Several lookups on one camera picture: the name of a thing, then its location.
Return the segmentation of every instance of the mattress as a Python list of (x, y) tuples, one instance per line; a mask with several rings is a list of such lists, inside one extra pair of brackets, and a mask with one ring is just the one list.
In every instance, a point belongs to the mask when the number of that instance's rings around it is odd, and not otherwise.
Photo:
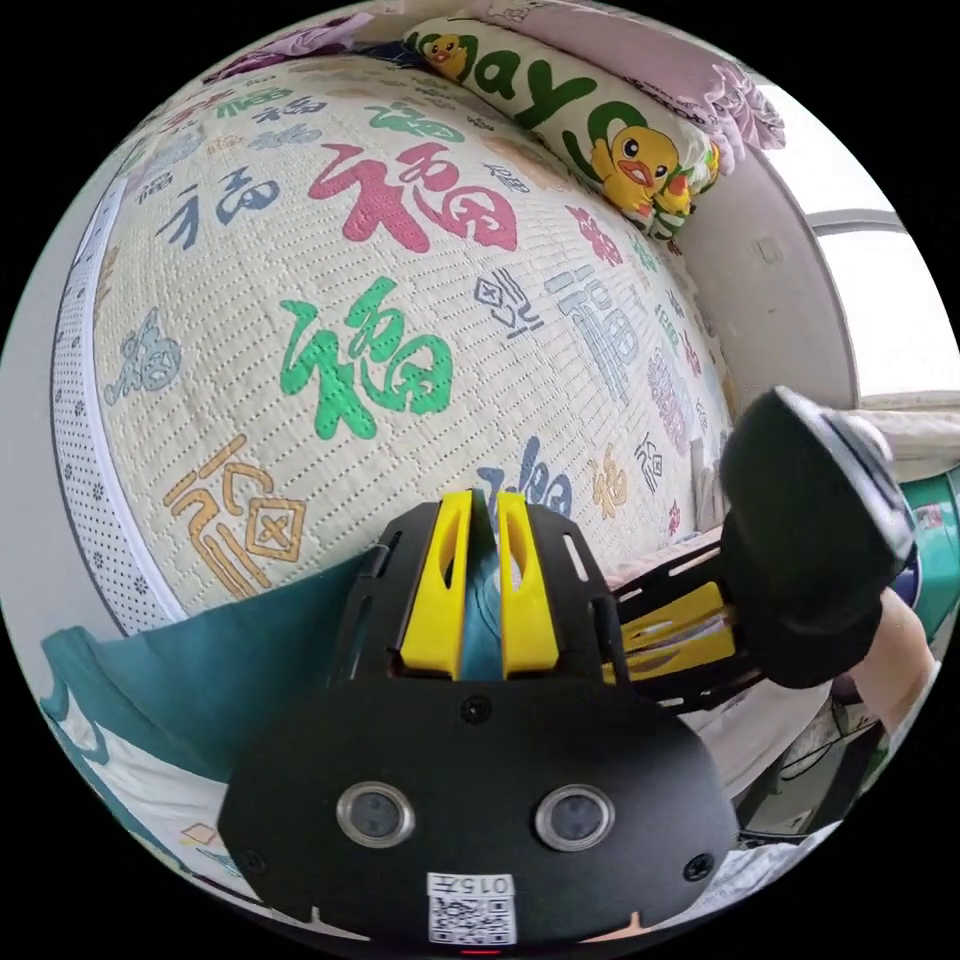
[(358, 55), (141, 130), (68, 281), (64, 498), (125, 633), (520, 491), (602, 568), (693, 531), (732, 385), (675, 246), (468, 90)]

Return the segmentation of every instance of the red chinese character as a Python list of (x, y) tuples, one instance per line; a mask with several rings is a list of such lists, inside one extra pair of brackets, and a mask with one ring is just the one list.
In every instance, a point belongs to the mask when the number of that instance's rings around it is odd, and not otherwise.
[[(456, 187), (460, 171), (449, 160), (437, 158), (447, 148), (438, 143), (417, 144), (404, 150), (397, 161), (407, 169), (400, 174), (399, 186), (387, 184), (387, 167), (379, 160), (358, 160), (352, 167), (334, 174), (345, 160), (363, 153), (360, 147), (347, 144), (325, 144), (337, 151), (330, 163), (310, 187), (309, 196), (326, 200), (355, 184), (360, 195), (343, 226), (348, 240), (369, 240), (381, 224), (390, 235), (413, 253), (426, 253), (430, 239), (423, 228), (403, 206), (405, 185), (412, 185), (413, 200), (420, 212), (447, 233), (467, 239), (473, 225), (472, 239), (482, 246), (517, 248), (517, 222), (510, 204), (498, 193), (485, 187)], [(427, 203), (423, 191), (444, 194), (440, 209)]]
[(360, 185), (360, 194), (343, 224), (344, 237), (362, 243), (382, 225), (407, 250), (426, 253), (430, 249), (430, 239), (404, 208), (401, 202), (403, 187), (387, 184), (387, 165), (380, 160), (358, 160), (352, 167), (334, 174), (338, 166), (359, 156), (363, 149), (345, 143), (326, 143), (324, 146), (336, 150), (337, 156), (313, 181), (307, 196), (312, 200), (329, 200), (356, 184)]
[(590, 241), (593, 252), (598, 260), (603, 260), (611, 266), (623, 263), (623, 257), (617, 245), (597, 226), (597, 221), (582, 207), (567, 207), (574, 219), (580, 225), (580, 234)]
[(197, 104), (192, 107), (185, 107), (178, 110), (169, 120), (164, 121), (163, 126), (158, 133), (169, 133), (174, 127), (179, 127), (181, 123), (186, 123), (193, 116), (193, 111), (197, 109)]
[(496, 191), (486, 187), (459, 187), (454, 190), (460, 172), (448, 160), (438, 160), (446, 151), (439, 143), (423, 143), (410, 147), (397, 160), (410, 167), (400, 175), (404, 183), (422, 183), (431, 193), (447, 191), (439, 210), (431, 207), (418, 186), (413, 188), (413, 201), (420, 212), (441, 230), (466, 240), (473, 225), (473, 240), (483, 247), (517, 249), (517, 220), (513, 207)]
[(203, 100), (200, 103), (198, 103), (197, 107), (203, 110), (207, 110), (208, 108), (214, 106), (215, 104), (220, 103), (221, 100), (226, 100), (228, 97), (232, 97), (233, 93), (234, 93), (233, 90), (221, 90), (220, 93), (215, 93), (212, 96), (207, 97), (206, 100)]

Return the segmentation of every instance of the white mattress border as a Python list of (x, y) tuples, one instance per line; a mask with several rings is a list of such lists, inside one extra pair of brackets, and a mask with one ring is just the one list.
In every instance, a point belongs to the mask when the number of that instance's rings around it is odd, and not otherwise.
[[(110, 233), (116, 222), (117, 214), (120, 212), (120, 203), (123, 200), (123, 192), (126, 185), (126, 177), (118, 177), (113, 181), (110, 189), (107, 190), (97, 206), (97, 210), (90, 221), (90, 226), (85, 236), (86, 243), (81, 245), (80, 254), (77, 259), (85, 253), (87, 245), (93, 242), (96, 243), (93, 265), (90, 271), (92, 277), (99, 278), (100, 276), (103, 259), (107, 253)], [(93, 232), (94, 224), (96, 224), (101, 217), (103, 220), (100, 230)], [(100, 412), (100, 397), (97, 392), (96, 367), (93, 357), (94, 305), (96, 304), (98, 287), (98, 282), (92, 283), (85, 291), (83, 319), (80, 329), (80, 364), (83, 374), (84, 403), (87, 408), (90, 439), (93, 443), (94, 454), (100, 466), (100, 473), (103, 478), (107, 496), (113, 505), (114, 513), (116, 514), (120, 528), (124, 532), (127, 546), (130, 549), (130, 554), (134, 562), (140, 568), (140, 572), (143, 574), (157, 602), (167, 617), (172, 621), (185, 620), (187, 618), (186, 612), (170, 589), (163, 574), (160, 572), (160, 568), (154, 562), (153, 557), (150, 556), (146, 544), (140, 536), (140, 530), (133, 518), (133, 514), (130, 512), (123, 488), (120, 485), (120, 478), (117, 476), (117, 472), (113, 466), (113, 459), (110, 456), (110, 446), (107, 442), (107, 434)]]

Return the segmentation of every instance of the window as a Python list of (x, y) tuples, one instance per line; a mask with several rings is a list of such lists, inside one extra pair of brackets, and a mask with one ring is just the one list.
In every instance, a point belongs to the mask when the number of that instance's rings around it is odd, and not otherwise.
[(856, 230), (820, 246), (847, 315), (860, 395), (960, 390), (960, 347), (909, 235)]
[(865, 209), (892, 212), (859, 160), (799, 101), (769, 83), (758, 85), (783, 117), (787, 145), (764, 156), (806, 214)]
[(846, 314), (861, 399), (960, 391), (957, 346), (933, 277), (873, 178), (784, 90), (758, 83), (787, 146), (764, 156), (817, 235)]

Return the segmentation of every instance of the cartoon duck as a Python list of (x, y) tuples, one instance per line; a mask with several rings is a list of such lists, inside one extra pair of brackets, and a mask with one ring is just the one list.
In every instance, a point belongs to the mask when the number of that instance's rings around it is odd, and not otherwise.
[(437, 37), (424, 54), (431, 66), (448, 80), (456, 80), (467, 66), (467, 48), (454, 33)]
[(603, 181), (604, 196), (627, 213), (649, 216), (653, 198), (677, 168), (673, 141), (648, 127), (625, 127), (609, 145), (597, 140), (590, 165)]

